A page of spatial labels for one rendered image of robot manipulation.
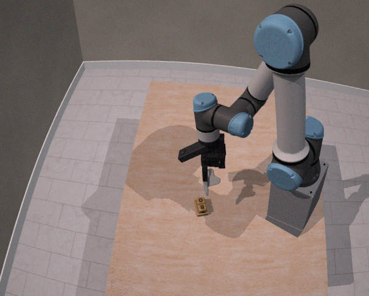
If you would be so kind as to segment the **brown wooden number cube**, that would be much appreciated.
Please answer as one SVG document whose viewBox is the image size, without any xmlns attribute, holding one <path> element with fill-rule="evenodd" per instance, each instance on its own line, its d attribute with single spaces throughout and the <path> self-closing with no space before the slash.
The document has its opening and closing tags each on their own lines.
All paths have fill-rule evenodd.
<svg viewBox="0 0 369 296">
<path fill-rule="evenodd" d="M 197 206 L 200 205 L 200 204 L 205 204 L 204 197 L 196 198 L 196 203 L 197 203 Z"/>
<path fill-rule="evenodd" d="M 198 205 L 198 211 L 199 211 L 199 214 L 202 214 L 202 213 L 206 213 L 206 204 L 200 204 Z"/>
</svg>

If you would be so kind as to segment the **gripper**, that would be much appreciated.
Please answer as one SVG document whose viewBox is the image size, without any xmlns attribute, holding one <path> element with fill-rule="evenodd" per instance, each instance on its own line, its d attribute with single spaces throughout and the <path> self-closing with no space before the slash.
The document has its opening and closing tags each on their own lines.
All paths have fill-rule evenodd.
<svg viewBox="0 0 369 296">
<path fill-rule="evenodd" d="M 211 143 L 205 143 L 199 140 L 199 143 L 201 145 L 206 146 L 209 149 L 209 151 L 201 154 L 203 189 L 204 189 L 206 196 L 208 196 L 209 186 L 217 185 L 220 183 L 220 178 L 214 175 L 214 170 L 211 168 L 208 169 L 207 166 L 218 167 L 219 169 L 225 169 L 226 147 L 225 147 L 224 138 L 225 138 L 224 133 L 220 133 L 219 138 Z M 208 177 L 208 171 L 209 171 L 209 177 Z"/>
</svg>

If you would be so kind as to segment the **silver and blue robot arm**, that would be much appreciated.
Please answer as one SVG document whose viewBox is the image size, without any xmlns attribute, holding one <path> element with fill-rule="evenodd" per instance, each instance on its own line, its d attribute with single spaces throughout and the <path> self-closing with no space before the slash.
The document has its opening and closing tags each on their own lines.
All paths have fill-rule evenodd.
<svg viewBox="0 0 369 296">
<path fill-rule="evenodd" d="M 254 115 L 274 89 L 277 139 L 267 176 L 285 191 L 311 186 L 320 176 L 324 128 L 319 120 L 306 116 L 305 85 L 311 65 L 309 48 L 317 34 L 318 21 L 307 7 L 285 5 L 255 30 L 255 49 L 263 58 L 244 93 L 230 107 L 218 104 L 212 93 L 193 99 L 197 137 L 211 143 L 220 130 L 246 138 Z"/>
</svg>

